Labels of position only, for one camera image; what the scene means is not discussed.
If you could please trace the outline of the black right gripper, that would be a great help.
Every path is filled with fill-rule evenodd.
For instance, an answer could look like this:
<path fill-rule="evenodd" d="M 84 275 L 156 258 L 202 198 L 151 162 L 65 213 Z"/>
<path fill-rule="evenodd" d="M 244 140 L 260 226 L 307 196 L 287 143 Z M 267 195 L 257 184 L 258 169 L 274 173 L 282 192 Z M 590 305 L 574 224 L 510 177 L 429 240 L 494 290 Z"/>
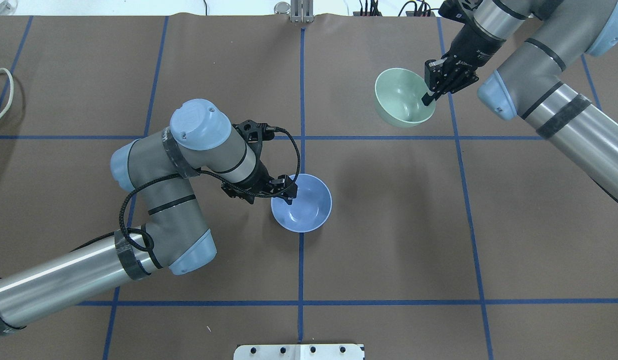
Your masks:
<path fill-rule="evenodd" d="M 422 96 L 422 103 L 430 106 L 440 96 L 475 84 L 478 68 L 487 64 L 503 44 L 504 39 L 488 34 L 476 23 L 465 23 L 441 59 L 424 63 L 424 82 L 430 93 Z"/>

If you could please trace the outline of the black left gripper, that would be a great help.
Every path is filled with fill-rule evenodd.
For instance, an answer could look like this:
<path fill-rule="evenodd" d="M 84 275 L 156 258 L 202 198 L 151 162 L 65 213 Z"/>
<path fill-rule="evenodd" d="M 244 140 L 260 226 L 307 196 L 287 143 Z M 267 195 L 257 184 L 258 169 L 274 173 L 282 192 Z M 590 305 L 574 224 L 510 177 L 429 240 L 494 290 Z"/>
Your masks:
<path fill-rule="evenodd" d="M 298 185 L 294 175 L 282 174 L 277 178 L 270 176 L 267 167 L 261 160 L 256 162 L 252 174 L 237 183 L 222 183 L 222 191 L 229 198 L 239 198 L 254 204 L 255 198 L 274 196 L 286 205 L 293 205 L 297 198 Z"/>

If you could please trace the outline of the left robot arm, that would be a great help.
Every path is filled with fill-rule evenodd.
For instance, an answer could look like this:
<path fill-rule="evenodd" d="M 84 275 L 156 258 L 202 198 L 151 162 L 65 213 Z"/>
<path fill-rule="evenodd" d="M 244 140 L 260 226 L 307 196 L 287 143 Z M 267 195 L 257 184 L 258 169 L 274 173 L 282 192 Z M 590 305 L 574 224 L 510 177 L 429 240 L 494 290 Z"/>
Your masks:
<path fill-rule="evenodd" d="M 117 227 L 58 258 L 0 277 L 0 338 L 35 321 L 167 269 L 180 276 L 216 256 L 211 226 L 192 180 L 216 179 L 229 198 L 249 204 L 281 199 L 291 204 L 297 185 L 271 175 L 261 159 L 265 142 L 281 135 L 295 155 L 291 132 L 266 122 L 232 123 L 210 100 L 185 101 L 162 130 L 116 150 L 110 171 L 125 196 Z"/>

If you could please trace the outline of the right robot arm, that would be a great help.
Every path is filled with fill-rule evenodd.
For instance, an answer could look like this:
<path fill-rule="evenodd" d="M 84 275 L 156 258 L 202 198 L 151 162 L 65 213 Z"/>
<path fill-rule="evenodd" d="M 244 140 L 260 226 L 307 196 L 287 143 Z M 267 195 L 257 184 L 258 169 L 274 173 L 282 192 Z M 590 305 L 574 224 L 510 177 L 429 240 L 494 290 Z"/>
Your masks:
<path fill-rule="evenodd" d="M 618 203 L 618 123 L 560 79 L 581 55 L 599 57 L 618 43 L 618 0 L 446 0 L 438 12 L 463 27 L 439 60 L 425 62 L 423 104 L 475 84 L 521 25 L 539 19 L 478 98 L 503 120 L 522 118 Z"/>

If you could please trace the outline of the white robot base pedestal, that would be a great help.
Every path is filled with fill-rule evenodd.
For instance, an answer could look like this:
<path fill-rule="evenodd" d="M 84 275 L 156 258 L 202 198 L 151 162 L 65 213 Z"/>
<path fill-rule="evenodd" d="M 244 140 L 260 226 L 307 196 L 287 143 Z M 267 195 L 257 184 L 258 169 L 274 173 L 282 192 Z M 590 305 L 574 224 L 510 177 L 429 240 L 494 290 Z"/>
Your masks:
<path fill-rule="evenodd" d="M 236 348 L 234 360 L 364 360 L 363 344 L 245 344 Z"/>

